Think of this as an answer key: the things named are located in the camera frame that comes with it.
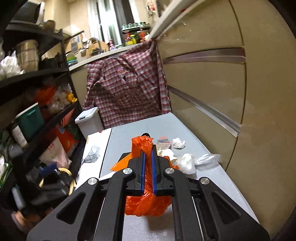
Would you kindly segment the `orange plastic bag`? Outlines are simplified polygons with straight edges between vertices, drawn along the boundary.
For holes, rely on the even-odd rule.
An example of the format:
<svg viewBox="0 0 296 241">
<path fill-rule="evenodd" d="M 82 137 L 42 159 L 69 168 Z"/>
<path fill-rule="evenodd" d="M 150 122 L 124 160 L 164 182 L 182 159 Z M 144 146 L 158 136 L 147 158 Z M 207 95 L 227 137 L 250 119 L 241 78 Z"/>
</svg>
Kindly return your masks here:
<svg viewBox="0 0 296 241">
<path fill-rule="evenodd" d="M 125 214 L 135 216 L 161 216 L 171 205 L 171 197 L 155 196 L 152 190 L 152 138 L 138 136 L 132 138 L 132 152 L 114 164 L 111 171 L 119 171 L 128 166 L 128 161 L 145 153 L 145 184 L 143 196 L 126 197 Z"/>
</svg>

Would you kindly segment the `small colourful snack wrapper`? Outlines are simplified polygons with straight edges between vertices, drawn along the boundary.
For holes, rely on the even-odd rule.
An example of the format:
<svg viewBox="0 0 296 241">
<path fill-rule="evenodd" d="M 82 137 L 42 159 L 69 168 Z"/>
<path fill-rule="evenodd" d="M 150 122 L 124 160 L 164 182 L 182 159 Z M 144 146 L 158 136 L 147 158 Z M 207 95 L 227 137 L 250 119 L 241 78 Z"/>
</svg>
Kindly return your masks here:
<svg viewBox="0 0 296 241">
<path fill-rule="evenodd" d="M 171 141 L 167 137 L 160 137 L 156 143 L 157 151 L 171 148 Z"/>
</svg>

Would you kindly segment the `beige paper bag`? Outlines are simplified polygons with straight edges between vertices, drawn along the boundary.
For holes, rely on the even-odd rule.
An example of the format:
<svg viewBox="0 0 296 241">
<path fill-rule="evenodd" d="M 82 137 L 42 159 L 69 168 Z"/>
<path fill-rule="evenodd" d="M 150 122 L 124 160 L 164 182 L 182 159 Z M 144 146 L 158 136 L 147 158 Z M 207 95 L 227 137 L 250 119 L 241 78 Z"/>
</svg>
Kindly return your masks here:
<svg viewBox="0 0 296 241">
<path fill-rule="evenodd" d="M 171 149 L 158 150 L 157 153 L 158 153 L 158 156 L 168 157 L 172 162 L 174 162 L 177 159 L 177 157 L 175 157 Z"/>
</svg>

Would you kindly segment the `yellow rimmed trash bin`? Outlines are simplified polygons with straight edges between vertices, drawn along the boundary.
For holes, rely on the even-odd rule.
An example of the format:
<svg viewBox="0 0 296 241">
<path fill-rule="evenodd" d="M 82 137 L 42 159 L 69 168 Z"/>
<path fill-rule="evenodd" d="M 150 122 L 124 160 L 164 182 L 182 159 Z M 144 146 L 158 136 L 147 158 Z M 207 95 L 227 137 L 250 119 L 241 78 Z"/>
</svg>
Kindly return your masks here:
<svg viewBox="0 0 296 241">
<path fill-rule="evenodd" d="M 56 168 L 51 173 L 42 178 L 39 183 L 42 191 L 64 191 L 70 196 L 76 187 L 76 181 L 72 177 L 70 170 L 66 168 Z"/>
</svg>

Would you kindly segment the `clear plastic wrapper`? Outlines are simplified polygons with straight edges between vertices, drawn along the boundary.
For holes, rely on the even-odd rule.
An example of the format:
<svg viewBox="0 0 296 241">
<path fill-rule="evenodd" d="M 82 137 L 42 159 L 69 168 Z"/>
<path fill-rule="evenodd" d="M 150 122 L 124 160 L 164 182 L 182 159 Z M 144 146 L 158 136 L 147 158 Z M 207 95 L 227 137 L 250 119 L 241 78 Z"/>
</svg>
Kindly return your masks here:
<svg viewBox="0 0 296 241">
<path fill-rule="evenodd" d="M 194 164 L 198 169 L 210 169 L 222 163 L 220 154 L 203 154 L 195 159 Z"/>
</svg>

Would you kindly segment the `white paper with drawing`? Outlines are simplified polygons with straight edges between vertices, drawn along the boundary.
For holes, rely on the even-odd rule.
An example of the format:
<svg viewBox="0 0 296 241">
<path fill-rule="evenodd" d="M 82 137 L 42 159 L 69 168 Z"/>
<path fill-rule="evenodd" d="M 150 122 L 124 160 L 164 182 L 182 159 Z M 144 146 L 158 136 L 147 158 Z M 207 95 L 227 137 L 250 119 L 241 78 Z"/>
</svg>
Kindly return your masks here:
<svg viewBox="0 0 296 241">
<path fill-rule="evenodd" d="M 76 188 L 89 178 L 99 178 L 112 128 L 90 134 L 87 137 L 82 163 L 76 177 Z"/>
</svg>

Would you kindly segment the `pink white plastic bag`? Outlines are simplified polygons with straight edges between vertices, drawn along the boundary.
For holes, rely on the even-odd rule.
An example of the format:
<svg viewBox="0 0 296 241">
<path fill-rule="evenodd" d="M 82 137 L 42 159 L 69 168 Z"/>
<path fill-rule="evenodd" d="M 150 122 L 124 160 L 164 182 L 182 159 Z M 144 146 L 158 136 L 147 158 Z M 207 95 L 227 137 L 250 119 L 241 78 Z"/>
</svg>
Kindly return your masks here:
<svg viewBox="0 0 296 241">
<path fill-rule="evenodd" d="M 71 160 L 68 158 L 58 137 L 56 137 L 43 154 L 39 156 L 39 160 L 46 165 L 55 163 L 58 168 L 68 169 L 71 164 Z"/>
</svg>

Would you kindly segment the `crumpled white tissue ball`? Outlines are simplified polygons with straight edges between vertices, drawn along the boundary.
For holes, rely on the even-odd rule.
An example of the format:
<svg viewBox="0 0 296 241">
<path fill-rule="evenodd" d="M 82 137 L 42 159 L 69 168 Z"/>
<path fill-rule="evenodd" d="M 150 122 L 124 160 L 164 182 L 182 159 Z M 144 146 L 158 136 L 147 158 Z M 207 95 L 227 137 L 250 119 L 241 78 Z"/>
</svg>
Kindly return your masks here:
<svg viewBox="0 0 296 241">
<path fill-rule="evenodd" d="M 186 145 L 185 141 L 182 141 L 180 138 L 174 138 L 171 142 L 171 145 L 174 149 L 183 149 Z"/>
</svg>

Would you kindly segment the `black metal shelving rack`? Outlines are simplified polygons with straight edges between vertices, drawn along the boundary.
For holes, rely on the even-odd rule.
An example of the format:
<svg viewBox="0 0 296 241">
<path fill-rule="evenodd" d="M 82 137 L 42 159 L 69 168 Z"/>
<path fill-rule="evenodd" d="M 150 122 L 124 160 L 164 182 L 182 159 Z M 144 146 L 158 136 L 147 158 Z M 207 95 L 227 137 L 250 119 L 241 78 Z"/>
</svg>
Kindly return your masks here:
<svg viewBox="0 0 296 241">
<path fill-rule="evenodd" d="M 38 42 L 38 53 L 42 57 L 53 47 L 61 45 L 61 51 L 58 56 L 63 61 L 57 68 L 47 68 L 38 71 L 24 73 L 1 81 L 1 106 L 9 101 L 15 100 L 22 94 L 24 99 L 28 99 L 29 94 L 41 87 L 48 87 L 68 83 L 74 86 L 71 74 L 66 63 L 64 42 L 67 41 L 65 33 L 62 30 L 54 32 L 47 31 L 41 27 L 32 24 L 24 24 L 19 22 L 10 22 L 3 33 L 4 49 L 10 50 L 18 43 L 25 40 L 36 40 Z M 71 111 L 75 115 L 81 111 L 80 103 L 69 104 L 57 114 L 53 114 L 46 118 L 45 123 L 29 138 L 28 146 L 25 147 L 21 156 L 13 161 L 13 169 L 8 175 L 3 187 L 1 188 L 1 205 L 7 209 L 16 209 L 11 189 L 23 180 L 25 174 L 30 171 L 38 162 L 39 156 L 53 142 L 54 136 L 51 130 L 58 124 L 62 123 L 62 119 Z"/>
</svg>

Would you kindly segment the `white lidded plastic bin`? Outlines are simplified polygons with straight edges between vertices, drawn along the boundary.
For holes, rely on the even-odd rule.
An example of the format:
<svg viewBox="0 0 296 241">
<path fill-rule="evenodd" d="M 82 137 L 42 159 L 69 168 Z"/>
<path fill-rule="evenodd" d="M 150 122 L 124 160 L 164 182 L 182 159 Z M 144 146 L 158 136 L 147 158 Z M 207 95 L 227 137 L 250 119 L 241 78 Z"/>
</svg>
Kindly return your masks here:
<svg viewBox="0 0 296 241">
<path fill-rule="evenodd" d="M 76 117 L 75 124 L 78 125 L 86 139 L 89 135 L 104 130 L 98 107 L 82 111 L 81 114 Z"/>
</svg>

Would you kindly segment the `white label bottle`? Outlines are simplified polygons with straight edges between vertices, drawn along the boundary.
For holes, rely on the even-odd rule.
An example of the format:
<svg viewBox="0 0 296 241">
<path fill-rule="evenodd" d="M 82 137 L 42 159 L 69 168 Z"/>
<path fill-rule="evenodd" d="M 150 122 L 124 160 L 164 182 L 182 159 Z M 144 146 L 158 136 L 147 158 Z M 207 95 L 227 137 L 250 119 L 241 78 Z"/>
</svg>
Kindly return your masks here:
<svg viewBox="0 0 296 241">
<path fill-rule="evenodd" d="M 28 142 L 26 141 L 20 127 L 18 125 L 16 125 L 13 129 L 12 129 L 12 135 L 15 138 L 15 141 L 17 142 L 17 144 L 24 149 L 27 145 Z"/>
</svg>

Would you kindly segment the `green plastic storage box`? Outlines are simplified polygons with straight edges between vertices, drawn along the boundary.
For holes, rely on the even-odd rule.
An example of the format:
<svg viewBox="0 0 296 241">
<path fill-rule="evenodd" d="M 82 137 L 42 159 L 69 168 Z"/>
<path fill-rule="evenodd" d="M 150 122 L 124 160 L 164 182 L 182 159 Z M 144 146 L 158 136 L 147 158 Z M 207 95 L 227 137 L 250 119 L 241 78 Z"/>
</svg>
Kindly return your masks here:
<svg viewBox="0 0 296 241">
<path fill-rule="evenodd" d="M 24 137 L 31 139 L 32 136 L 44 125 L 39 104 L 36 102 L 29 108 L 17 114 L 15 121 L 20 127 Z"/>
</svg>

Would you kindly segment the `red plaid shirt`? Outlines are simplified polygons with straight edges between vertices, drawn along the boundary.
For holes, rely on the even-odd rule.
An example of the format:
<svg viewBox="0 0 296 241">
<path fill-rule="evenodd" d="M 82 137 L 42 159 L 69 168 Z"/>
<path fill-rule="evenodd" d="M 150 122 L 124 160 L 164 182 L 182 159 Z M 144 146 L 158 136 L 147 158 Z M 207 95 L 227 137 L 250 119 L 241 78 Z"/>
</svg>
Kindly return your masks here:
<svg viewBox="0 0 296 241">
<path fill-rule="evenodd" d="M 155 41 L 88 64 L 83 109 L 97 107 L 105 128 L 171 112 Z"/>
</svg>

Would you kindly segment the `steel pot on shelf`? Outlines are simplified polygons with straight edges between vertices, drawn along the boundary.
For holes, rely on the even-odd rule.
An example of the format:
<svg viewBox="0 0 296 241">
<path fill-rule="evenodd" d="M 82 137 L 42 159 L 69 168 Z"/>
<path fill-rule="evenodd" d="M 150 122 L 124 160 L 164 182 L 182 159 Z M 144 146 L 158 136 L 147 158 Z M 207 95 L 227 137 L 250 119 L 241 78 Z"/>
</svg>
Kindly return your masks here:
<svg viewBox="0 0 296 241">
<path fill-rule="evenodd" d="M 26 40 L 17 44 L 16 57 L 20 68 L 24 72 L 38 71 L 38 42 L 36 40 Z"/>
</svg>

